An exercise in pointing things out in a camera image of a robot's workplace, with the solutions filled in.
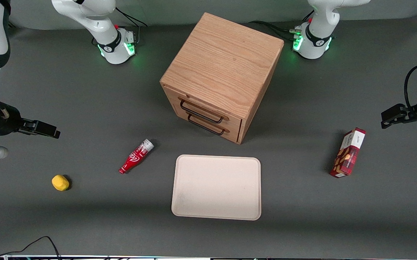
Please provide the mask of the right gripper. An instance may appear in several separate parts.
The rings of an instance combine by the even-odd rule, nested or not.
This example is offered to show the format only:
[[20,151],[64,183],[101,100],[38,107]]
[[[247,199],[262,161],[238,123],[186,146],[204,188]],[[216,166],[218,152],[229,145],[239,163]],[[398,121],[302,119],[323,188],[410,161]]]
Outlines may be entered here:
[[60,138],[57,127],[39,120],[24,120],[15,107],[0,102],[0,136],[19,132],[26,135],[43,135]]

